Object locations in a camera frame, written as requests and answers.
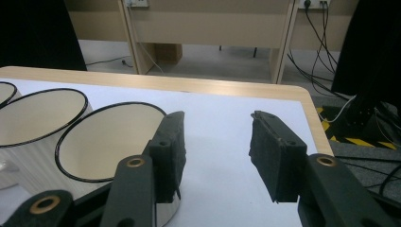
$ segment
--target power outlet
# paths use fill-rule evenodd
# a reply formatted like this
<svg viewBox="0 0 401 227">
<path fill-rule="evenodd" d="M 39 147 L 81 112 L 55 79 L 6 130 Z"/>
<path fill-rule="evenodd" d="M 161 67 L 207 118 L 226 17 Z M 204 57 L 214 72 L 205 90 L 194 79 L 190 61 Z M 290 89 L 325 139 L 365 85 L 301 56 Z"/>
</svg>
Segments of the power outlet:
<svg viewBox="0 0 401 227">
<path fill-rule="evenodd" d="M 127 7 L 146 8 L 149 7 L 148 0 L 125 0 Z"/>
<path fill-rule="evenodd" d="M 300 6 L 298 7 L 299 9 L 304 9 L 305 8 L 305 2 L 306 0 L 300 0 Z M 322 9 L 323 4 L 326 4 L 326 8 L 330 6 L 331 0 L 310 0 L 310 9 Z"/>
</svg>

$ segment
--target wooden table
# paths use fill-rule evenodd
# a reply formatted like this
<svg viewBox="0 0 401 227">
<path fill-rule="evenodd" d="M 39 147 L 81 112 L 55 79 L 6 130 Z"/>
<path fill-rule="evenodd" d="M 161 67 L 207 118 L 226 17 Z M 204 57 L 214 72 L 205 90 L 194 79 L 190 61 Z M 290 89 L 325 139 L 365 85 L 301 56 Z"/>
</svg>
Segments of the wooden table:
<svg viewBox="0 0 401 227">
<path fill-rule="evenodd" d="M 183 79 L 13 66 L 0 68 L 0 78 L 131 87 L 164 91 L 185 91 L 190 93 L 224 96 L 248 96 L 297 100 L 302 103 L 304 108 L 317 151 L 333 155 L 309 92 L 301 87 L 210 79 Z"/>
</svg>

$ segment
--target black cable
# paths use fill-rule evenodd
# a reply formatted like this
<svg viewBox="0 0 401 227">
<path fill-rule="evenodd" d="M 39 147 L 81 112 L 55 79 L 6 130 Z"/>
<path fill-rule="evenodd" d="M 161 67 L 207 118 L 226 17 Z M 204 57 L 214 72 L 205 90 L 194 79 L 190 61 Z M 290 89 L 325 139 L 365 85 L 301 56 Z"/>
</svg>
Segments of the black cable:
<svg viewBox="0 0 401 227">
<path fill-rule="evenodd" d="M 289 59 L 291 60 L 291 62 L 294 64 L 294 66 L 298 69 L 298 71 L 301 73 L 302 76 L 304 76 L 306 79 L 310 80 L 312 82 L 313 88 L 315 89 L 316 92 L 318 92 L 321 95 L 324 96 L 329 96 L 328 94 L 323 94 L 321 93 L 319 90 L 316 89 L 315 84 L 317 84 L 319 87 L 323 88 L 326 92 L 331 93 L 330 89 L 328 89 L 327 87 L 325 87 L 324 85 L 322 85 L 321 83 L 319 83 L 317 80 L 315 80 L 310 74 L 308 74 L 307 72 L 305 72 L 304 70 L 302 70 L 296 63 L 295 60 L 293 59 L 292 56 L 292 52 L 290 51 L 290 55 L 288 55 Z"/>
<path fill-rule="evenodd" d="M 132 68 L 132 65 L 127 64 L 125 60 L 121 61 L 124 65 L 128 66 L 129 68 Z"/>
<path fill-rule="evenodd" d="M 327 51 L 326 54 L 327 54 L 327 58 L 328 58 L 328 61 L 330 63 L 331 69 L 333 70 L 333 73 L 336 73 L 336 69 L 334 68 L 333 63 L 331 62 L 331 58 L 330 58 L 331 54 L 330 54 L 330 52 L 328 50 L 328 47 L 327 47 L 327 37 L 326 37 L 326 30 L 327 30 L 327 24 L 328 24 L 328 5 L 327 5 L 327 2 L 323 2 L 322 3 L 322 8 L 323 8 L 323 40 L 324 40 L 324 45 L 326 47 L 326 51 Z"/>
<path fill-rule="evenodd" d="M 392 180 L 389 180 L 389 182 L 391 183 L 391 182 L 396 182 L 396 181 L 399 181 L 400 179 L 392 179 Z M 369 186 L 363 186 L 364 188 L 372 188 L 372 187 L 377 187 L 377 186 L 381 186 L 383 183 L 377 183 L 377 184 L 372 184 L 372 185 L 369 185 Z"/>
<path fill-rule="evenodd" d="M 116 60 L 120 60 L 120 59 L 124 59 L 130 56 L 124 56 L 124 57 L 120 57 L 120 58 L 116 58 L 116 59 L 112 59 L 112 60 L 105 60 L 105 61 L 96 61 L 96 62 L 92 62 L 92 63 L 87 63 L 86 66 L 88 65 L 93 65 L 93 64 L 98 64 L 98 63 L 105 63 L 105 62 L 110 62 L 110 61 L 116 61 Z"/>
<path fill-rule="evenodd" d="M 395 174 L 398 170 L 400 170 L 400 169 L 401 169 L 401 165 L 400 165 L 400 166 L 397 166 L 397 167 L 396 167 L 395 169 L 393 169 L 392 172 L 386 177 L 386 179 L 384 179 L 383 183 L 381 184 L 381 186 L 380 186 L 380 188 L 379 188 L 379 190 L 378 190 L 378 194 L 379 194 L 380 196 L 383 196 L 384 188 L 386 187 L 387 183 L 389 183 L 389 181 L 390 181 L 391 178 L 396 178 L 396 179 L 398 179 L 397 177 L 394 176 L 394 174 Z"/>
<path fill-rule="evenodd" d="M 355 167 L 359 167 L 359 168 L 363 168 L 363 169 L 366 169 L 366 170 L 373 171 L 375 173 L 387 175 L 387 177 L 386 177 L 386 179 L 384 180 L 383 183 L 377 183 L 377 184 L 373 184 L 373 185 L 369 185 L 369 186 L 364 186 L 365 188 L 372 188 L 372 187 L 380 186 L 379 195 L 381 195 L 381 196 L 383 196 L 383 191 L 384 191 L 384 188 L 386 187 L 387 183 L 401 180 L 401 178 L 399 178 L 397 176 L 393 176 L 401 168 L 401 165 L 398 166 L 397 168 L 395 168 L 390 174 L 388 174 L 388 173 L 385 173 L 385 172 L 382 172 L 382 171 L 378 171 L 378 170 L 375 170 L 375 169 L 372 169 L 372 168 L 368 168 L 368 167 L 365 167 L 365 166 L 350 164 L 350 163 L 346 163 L 346 162 L 343 162 L 343 163 L 348 165 L 348 166 L 355 166 Z"/>
<path fill-rule="evenodd" d="M 316 27 L 313 25 L 312 21 L 310 20 L 309 14 L 307 12 L 308 12 L 308 10 L 306 9 L 305 10 L 306 19 L 310 23 L 310 25 L 312 26 L 316 37 L 319 39 L 319 42 L 322 44 L 322 46 L 324 47 L 325 51 L 327 52 L 327 55 L 329 56 L 329 59 L 331 58 L 335 64 L 338 64 L 336 59 L 331 55 L 330 51 L 328 50 L 327 45 L 325 45 L 323 40 L 321 39 L 318 31 L 316 30 Z"/>
<path fill-rule="evenodd" d="M 336 158 L 348 159 L 348 160 L 359 160 L 359 161 L 382 162 L 382 163 L 400 163 L 401 164 L 401 160 L 393 160 L 393 159 L 362 158 L 362 157 L 349 157 L 349 156 L 341 156 L 341 155 L 336 155 Z"/>
<path fill-rule="evenodd" d="M 360 165 L 351 164 L 351 163 L 347 163 L 347 162 L 343 162 L 343 163 L 348 165 L 348 166 L 355 166 L 355 167 L 363 168 L 363 169 L 366 169 L 366 170 L 369 170 L 369 171 L 372 171 L 372 172 L 375 172 L 375 173 L 379 173 L 379 174 L 382 174 L 382 175 L 389 176 L 389 173 L 385 173 L 385 172 L 382 172 L 382 171 L 379 171 L 379 170 L 376 170 L 376 169 L 372 169 L 372 168 L 369 168 L 369 167 L 366 167 L 366 166 L 360 166 Z M 394 178 L 396 180 L 401 180 L 401 178 L 399 178 L 399 177 L 395 177 L 394 176 Z"/>
<path fill-rule="evenodd" d="M 312 81 L 313 83 L 315 83 L 316 85 L 318 85 L 319 87 L 321 87 L 322 89 L 324 89 L 326 92 L 333 94 L 334 96 L 340 97 L 344 100 L 348 100 L 347 97 L 342 96 L 340 94 L 337 93 L 333 93 L 329 88 L 327 88 L 326 86 L 324 86 L 323 84 L 319 83 L 317 80 L 314 79 L 314 77 L 310 74 L 308 74 L 307 72 L 305 72 L 303 69 L 301 69 L 298 64 L 295 62 L 293 55 L 292 55 L 292 51 L 289 50 L 289 54 L 288 54 L 288 58 L 289 60 L 294 64 L 294 66 L 297 68 L 297 70 L 301 73 L 302 76 L 304 76 L 306 79 Z"/>
</svg>

